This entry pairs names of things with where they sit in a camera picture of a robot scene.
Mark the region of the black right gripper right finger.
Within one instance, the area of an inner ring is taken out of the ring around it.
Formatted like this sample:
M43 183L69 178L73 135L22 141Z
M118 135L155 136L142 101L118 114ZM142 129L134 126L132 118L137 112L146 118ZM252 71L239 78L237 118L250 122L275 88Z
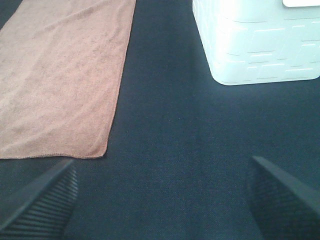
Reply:
M271 161L252 156L246 202L265 240L318 240L320 193Z

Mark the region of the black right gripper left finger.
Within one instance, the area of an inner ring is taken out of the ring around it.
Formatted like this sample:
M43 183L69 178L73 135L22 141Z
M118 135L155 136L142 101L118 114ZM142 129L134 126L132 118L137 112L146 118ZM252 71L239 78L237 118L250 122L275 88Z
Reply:
M78 198L74 161L65 158L0 202L2 240L61 240Z

